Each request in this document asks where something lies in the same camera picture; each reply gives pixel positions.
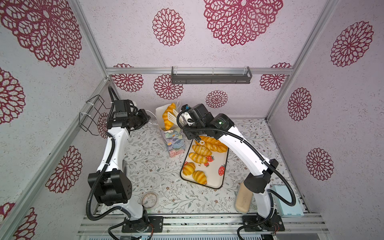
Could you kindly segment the white slotted spatula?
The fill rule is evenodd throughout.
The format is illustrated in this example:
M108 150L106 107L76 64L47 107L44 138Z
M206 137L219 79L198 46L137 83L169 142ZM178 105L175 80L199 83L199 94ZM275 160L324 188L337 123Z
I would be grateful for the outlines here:
M171 112L167 112L168 120L174 124L174 126L178 126L178 111L176 109L172 109Z

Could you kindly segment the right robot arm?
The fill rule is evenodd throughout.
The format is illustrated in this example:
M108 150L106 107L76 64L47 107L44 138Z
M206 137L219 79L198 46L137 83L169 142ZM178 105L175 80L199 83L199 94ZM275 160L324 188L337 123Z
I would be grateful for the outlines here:
M278 198L284 204L293 207L297 199L293 188L285 177L277 171L275 159L263 156L240 133L235 123L225 114L219 114L213 118L211 113L204 117L198 117L192 111L184 110L177 116L177 125L183 130L189 140L194 140L201 148L218 152L221 149L230 149L240 158L250 173L244 180L245 187L255 197L258 214L269 219L274 212L274 198ZM270 188L272 174L276 174L286 185L290 200L285 199L279 193Z

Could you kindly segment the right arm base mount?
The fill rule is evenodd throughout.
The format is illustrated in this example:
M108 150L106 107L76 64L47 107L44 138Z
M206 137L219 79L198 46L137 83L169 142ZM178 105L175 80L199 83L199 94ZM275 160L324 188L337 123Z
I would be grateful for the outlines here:
M244 215L242 216L243 224L246 226L246 232L283 232L285 231L285 226L283 224L282 218L279 215L274 214L268 221L265 223L250 227L250 225L255 225L258 222L263 220L262 217L257 215Z

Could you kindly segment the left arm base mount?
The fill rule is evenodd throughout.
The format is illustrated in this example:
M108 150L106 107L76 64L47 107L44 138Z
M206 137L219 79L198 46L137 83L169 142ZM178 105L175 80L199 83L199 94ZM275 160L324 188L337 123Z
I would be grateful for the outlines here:
M149 216L139 220L129 220L122 227L122 233L161 233L164 226L164 217Z

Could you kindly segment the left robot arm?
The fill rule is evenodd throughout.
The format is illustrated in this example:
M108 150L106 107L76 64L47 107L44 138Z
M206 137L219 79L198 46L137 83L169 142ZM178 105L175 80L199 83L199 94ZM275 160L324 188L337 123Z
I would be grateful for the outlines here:
M131 200L133 190L124 164L124 149L130 132L142 128L150 119L143 109L135 114L116 113L109 119L107 144L102 161L97 171L88 176L91 190L86 203L86 215L89 220L98 221L113 211L121 211L126 215L129 224L143 226L149 224L148 213L144 206ZM92 199L112 208L95 216L91 211Z

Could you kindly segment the floral paper bag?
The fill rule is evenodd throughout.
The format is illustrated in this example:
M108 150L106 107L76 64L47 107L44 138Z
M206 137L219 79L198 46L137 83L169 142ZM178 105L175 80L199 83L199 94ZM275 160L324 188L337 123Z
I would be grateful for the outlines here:
M182 130L171 121L168 121L167 124L165 123L165 120L168 119L168 113L173 115L173 110L177 110L175 103L158 107L155 113L148 111L151 117L155 117L156 123L154 125L158 126L171 158L183 154L186 150Z

